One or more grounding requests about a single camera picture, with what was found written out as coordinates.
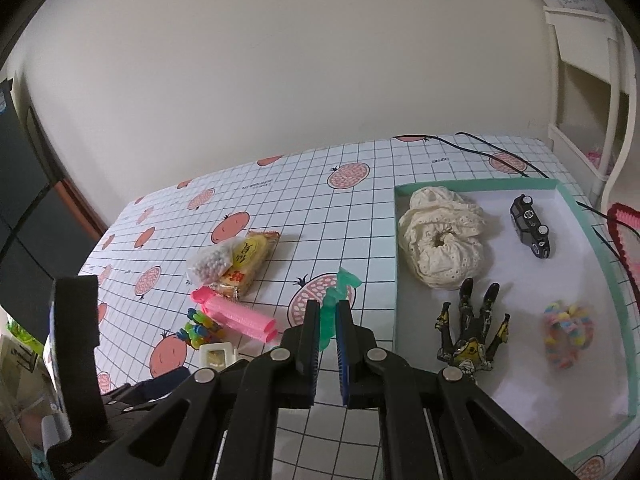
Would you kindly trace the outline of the black gold robot figure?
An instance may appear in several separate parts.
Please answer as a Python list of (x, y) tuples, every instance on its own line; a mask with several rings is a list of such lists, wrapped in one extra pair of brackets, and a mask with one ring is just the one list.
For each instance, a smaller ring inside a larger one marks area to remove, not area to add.
[(510, 314), (506, 313), (494, 338), (487, 341), (492, 322), (492, 308), (500, 292), (498, 283), (491, 283), (485, 292), (477, 314), (471, 304), (474, 281), (466, 278), (459, 289), (459, 337), (452, 339), (450, 328), (450, 302), (442, 304), (435, 322), (440, 333), (437, 359), (448, 366), (457, 367), (463, 375), (473, 377), (494, 367), (499, 347), (509, 339)]

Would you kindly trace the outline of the colourful bead toy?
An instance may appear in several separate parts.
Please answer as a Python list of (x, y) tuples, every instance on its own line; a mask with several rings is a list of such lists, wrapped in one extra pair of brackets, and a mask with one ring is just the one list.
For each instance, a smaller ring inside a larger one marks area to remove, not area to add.
[(190, 308), (186, 312), (189, 322), (176, 333), (176, 337), (194, 350), (204, 344), (216, 344), (224, 338), (224, 330), (209, 316), (200, 310)]

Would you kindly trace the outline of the pink hair roller clip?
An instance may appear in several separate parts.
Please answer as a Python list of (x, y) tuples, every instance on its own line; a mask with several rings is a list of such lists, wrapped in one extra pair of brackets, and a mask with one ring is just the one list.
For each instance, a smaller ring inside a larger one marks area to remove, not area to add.
[(207, 286), (191, 292), (192, 300), (201, 311), (218, 324), (243, 336), (270, 344), (278, 336), (276, 320), (222, 296)]

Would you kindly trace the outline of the bag of white beads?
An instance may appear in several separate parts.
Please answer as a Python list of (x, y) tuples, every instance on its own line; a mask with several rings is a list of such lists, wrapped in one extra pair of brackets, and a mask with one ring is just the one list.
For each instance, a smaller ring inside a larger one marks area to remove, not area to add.
[(186, 260), (186, 278), (194, 286), (218, 286), (240, 264), (242, 236), (201, 248)]

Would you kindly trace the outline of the green plastic toy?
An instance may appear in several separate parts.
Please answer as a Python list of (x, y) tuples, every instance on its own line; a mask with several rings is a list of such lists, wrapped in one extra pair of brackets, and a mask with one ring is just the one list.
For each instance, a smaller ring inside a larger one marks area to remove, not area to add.
[(326, 350), (331, 339), (335, 336), (335, 312), (337, 304), (342, 300), (347, 300), (350, 304), (352, 300), (349, 294), (356, 292), (361, 285), (360, 278), (350, 273), (344, 268), (339, 268), (336, 274), (335, 284), (326, 290), (322, 299), (320, 309), (320, 339), (319, 349)]

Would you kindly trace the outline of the yellow rice cracker packet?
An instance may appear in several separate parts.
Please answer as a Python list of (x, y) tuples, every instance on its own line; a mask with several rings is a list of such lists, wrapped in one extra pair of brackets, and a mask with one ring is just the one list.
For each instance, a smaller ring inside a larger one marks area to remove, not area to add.
[(262, 265), (280, 240), (278, 231), (250, 231), (232, 245), (230, 268), (218, 278), (214, 289), (218, 294), (239, 300), (253, 284)]

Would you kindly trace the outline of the cream lace scrunchie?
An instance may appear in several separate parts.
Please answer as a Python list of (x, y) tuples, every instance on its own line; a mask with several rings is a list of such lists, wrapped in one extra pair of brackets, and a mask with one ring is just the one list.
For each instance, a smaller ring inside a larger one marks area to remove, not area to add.
[(397, 223), (398, 246), (413, 275), (434, 289), (456, 289), (482, 270), (482, 207), (443, 186), (419, 188)]

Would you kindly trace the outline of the black toy car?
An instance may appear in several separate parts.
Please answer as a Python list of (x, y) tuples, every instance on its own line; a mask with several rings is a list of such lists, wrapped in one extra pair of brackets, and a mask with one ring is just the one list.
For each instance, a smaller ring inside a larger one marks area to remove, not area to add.
[(521, 194), (512, 203), (510, 215), (516, 234), (539, 259), (550, 257), (549, 228), (538, 218), (533, 197)]

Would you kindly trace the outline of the small white square box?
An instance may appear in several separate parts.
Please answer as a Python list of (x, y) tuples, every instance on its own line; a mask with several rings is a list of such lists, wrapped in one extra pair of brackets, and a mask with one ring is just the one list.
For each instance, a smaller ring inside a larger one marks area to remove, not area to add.
[(198, 349), (200, 367), (210, 367), (216, 372), (222, 372), (238, 359), (235, 346), (228, 341), (202, 344)]

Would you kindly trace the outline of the mint green shallow box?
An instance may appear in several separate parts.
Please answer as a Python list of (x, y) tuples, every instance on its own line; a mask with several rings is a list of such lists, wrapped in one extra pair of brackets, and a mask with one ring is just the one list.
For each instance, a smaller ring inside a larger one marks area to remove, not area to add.
[[(603, 243), (603, 226), (554, 179), (451, 180), (447, 188), (486, 218), (473, 304), (498, 283), (494, 318), (510, 324), (508, 343), (492, 370), (478, 374), (478, 385), (567, 466), (600, 456), (605, 474), (614, 476), (639, 440), (639, 330), (630, 285)], [(510, 208), (520, 195), (533, 199), (549, 227), (547, 259), (522, 244), (514, 228)], [(544, 351), (544, 309), (555, 303), (586, 309), (594, 326), (592, 343), (566, 370)]]

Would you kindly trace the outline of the pomegranate grid tablecloth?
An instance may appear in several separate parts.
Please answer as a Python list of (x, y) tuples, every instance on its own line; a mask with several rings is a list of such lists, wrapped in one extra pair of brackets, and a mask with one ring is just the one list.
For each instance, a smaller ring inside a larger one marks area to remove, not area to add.
[[(82, 268), (99, 281), (94, 358), (101, 390), (198, 366), (196, 351), (176, 337), (192, 307), (186, 260), (250, 231), (281, 236), (244, 304), (285, 330), (302, 317), (304, 300), (321, 297), (344, 268), (361, 281), (352, 293), (356, 322), (412, 365), (437, 370), (435, 318), (442, 303), (457, 296), (423, 286), (406, 268), (396, 242), (398, 218), (413, 183), (515, 178), (565, 183), (591, 212), (552, 151), (539, 140), (508, 136), (337, 145), (249, 162), (136, 196)], [(605, 235), (603, 220), (592, 215)], [(559, 370), (572, 367), (593, 337), (586, 309), (557, 303), (544, 309), (544, 351)], [(600, 456), (570, 469), (584, 479), (616, 476), (605, 474)]]

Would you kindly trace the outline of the dark wooden cabinet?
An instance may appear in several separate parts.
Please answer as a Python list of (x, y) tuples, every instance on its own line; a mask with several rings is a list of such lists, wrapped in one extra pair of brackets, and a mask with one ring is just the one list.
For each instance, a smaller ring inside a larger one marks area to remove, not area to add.
[(49, 177), (1, 81), (1, 307), (36, 339), (49, 333), (53, 282), (81, 267), (100, 238)]

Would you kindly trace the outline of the crocheted pink red mat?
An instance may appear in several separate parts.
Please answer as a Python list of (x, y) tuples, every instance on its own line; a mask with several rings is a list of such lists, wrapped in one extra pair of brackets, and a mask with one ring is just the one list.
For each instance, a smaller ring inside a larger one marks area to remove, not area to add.
[(640, 278), (640, 216), (637, 209), (621, 203), (614, 203), (608, 210), (608, 232), (622, 259), (623, 267), (630, 279), (634, 299), (639, 302)]

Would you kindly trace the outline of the pink item in shelf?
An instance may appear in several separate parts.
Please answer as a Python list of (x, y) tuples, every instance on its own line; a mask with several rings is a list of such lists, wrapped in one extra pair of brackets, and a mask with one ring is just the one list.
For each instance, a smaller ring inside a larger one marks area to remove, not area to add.
[[(602, 162), (602, 148), (597, 145), (593, 146), (587, 152), (587, 158), (594, 168), (599, 169)], [(610, 158), (608, 159), (608, 164), (606, 165), (606, 170), (610, 171), (614, 165), (614, 162), (614, 154), (611, 154)]]

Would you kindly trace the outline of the white shelf unit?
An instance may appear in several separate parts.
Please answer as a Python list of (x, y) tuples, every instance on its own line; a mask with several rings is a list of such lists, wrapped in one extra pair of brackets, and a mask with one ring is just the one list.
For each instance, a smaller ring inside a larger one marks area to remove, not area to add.
[[(637, 131), (638, 56), (628, 32), (608, 14), (546, 6), (544, 18), (551, 58), (548, 145), (591, 205), (607, 211)], [(596, 145), (599, 169), (587, 158)]]

